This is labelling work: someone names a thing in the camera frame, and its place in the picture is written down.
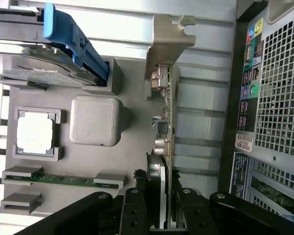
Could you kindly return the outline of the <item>green RAM stick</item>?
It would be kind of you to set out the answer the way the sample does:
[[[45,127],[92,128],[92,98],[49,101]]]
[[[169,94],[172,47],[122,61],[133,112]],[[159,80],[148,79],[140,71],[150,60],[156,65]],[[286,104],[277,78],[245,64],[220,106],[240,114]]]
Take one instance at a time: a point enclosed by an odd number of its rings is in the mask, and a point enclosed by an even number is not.
[[[77,177],[77,176],[59,176],[52,174],[37,174],[32,177],[25,176],[12,176],[7,175],[5,180],[12,182],[22,182],[30,184],[54,184],[62,186],[77,186],[77,187],[87,187],[87,188],[109,188],[118,189],[117,184],[112,183],[97,183],[94,182],[93,178]]]

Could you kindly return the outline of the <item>silver CPU chip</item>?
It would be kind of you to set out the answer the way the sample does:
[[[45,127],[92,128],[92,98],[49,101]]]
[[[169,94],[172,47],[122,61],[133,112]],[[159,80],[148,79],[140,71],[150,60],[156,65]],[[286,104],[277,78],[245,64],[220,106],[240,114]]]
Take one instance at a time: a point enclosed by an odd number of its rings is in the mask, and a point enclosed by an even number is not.
[[[48,113],[20,112],[17,123],[17,151],[47,154],[52,148],[53,120]]]

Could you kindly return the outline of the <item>grey parts rack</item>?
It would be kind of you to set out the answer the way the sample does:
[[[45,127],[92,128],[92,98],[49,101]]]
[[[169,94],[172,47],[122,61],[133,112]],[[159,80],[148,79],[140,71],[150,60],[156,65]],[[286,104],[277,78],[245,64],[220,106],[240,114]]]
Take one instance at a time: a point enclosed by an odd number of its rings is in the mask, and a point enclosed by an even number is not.
[[[48,216],[82,197],[103,191],[122,192],[134,184],[133,173],[147,173],[147,155],[155,141],[152,117],[162,112],[159,101],[145,99],[141,61],[110,60],[108,87],[44,86],[9,83],[6,165],[2,172],[4,214]],[[52,148],[47,154],[17,151],[20,112],[48,113],[53,120]],[[37,174],[93,178],[118,189],[5,180],[5,176]]]

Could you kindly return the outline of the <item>open black PC case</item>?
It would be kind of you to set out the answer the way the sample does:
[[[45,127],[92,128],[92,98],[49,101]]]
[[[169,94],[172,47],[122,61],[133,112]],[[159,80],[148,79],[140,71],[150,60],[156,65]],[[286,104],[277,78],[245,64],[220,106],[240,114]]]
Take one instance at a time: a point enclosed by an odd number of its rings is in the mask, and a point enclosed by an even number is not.
[[[218,190],[294,222],[294,0],[237,0]]]

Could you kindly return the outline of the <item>silver hard disk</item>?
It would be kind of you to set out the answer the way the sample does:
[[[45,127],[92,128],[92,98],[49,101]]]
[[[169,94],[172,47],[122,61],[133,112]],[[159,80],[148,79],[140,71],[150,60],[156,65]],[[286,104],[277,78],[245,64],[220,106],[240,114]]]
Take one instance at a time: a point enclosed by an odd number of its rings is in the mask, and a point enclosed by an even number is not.
[[[46,44],[0,41],[0,75],[44,86],[98,86],[100,80],[61,50]]]

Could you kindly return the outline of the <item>grey metal frame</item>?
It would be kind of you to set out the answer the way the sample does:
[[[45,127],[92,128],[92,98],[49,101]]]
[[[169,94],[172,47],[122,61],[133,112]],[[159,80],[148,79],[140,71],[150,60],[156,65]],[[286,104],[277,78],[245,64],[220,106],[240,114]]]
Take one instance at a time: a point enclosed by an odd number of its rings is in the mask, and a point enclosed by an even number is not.
[[[19,5],[19,0],[0,0],[0,22],[42,24],[44,9]]]

